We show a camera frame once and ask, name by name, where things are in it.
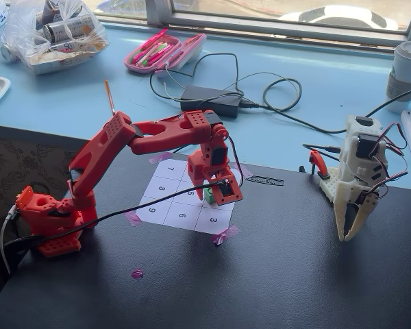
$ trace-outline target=glass pane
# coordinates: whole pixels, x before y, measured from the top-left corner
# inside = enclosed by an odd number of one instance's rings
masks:
[[[146,18],[145,0],[83,0],[95,14]]]
[[[406,31],[411,0],[173,0],[174,10]]]

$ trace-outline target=paper grid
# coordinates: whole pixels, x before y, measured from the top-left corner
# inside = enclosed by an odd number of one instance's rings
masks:
[[[187,162],[168,159],[158,164],[140,204],[193,187],[186,170]],[[232,169],[236,179],[237,170]],[[142,221],[174,228],[218,234],[228,229],[234,203],[217,206],[200,200],[195,191],[187,192],[152,206],[138,209]]]

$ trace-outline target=red robotic arm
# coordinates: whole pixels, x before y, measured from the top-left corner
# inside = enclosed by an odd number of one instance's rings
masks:
[[[194,186],[204,180],[224,181],[212,187],[218,205],[242,199],[238,182],[228,167],[228,131],[211,110],[192,111],[161,121],[132,123],[120,111],[103,126],[70,163],[68,189],[71,197],[60,202],[49,195],[33,192],[30,186],[17,199],[18,210],[32,234],[51,236],[97,218],[93,188],[116,155],[128,145],[135,154],[167,151],[189,144],[201,149],[188,156],[187,170]],[[197,190],[203,198],[202,190]],[[45,256],[57,256],[80,249],[78,234],[70,234],[41,245]]]

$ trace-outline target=plastic bag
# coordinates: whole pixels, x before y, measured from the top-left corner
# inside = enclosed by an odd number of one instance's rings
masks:
[[[35,74],[86,62],[110,42],[81,0],[15,0],[1,32],[6,62],[21,60]]]

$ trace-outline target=black table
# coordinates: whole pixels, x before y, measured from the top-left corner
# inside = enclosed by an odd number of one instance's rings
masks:
[[[138,204],[148,158],[119,154],[95,189],[100,216]],[[234,238],[215,247],[209,234],[107,219],[78,253],[26,255],[0,293],[0,329],[411,328],[411,190],[390,188],[340,243],[318,176],[247,167],[285,185],[244,183]]]

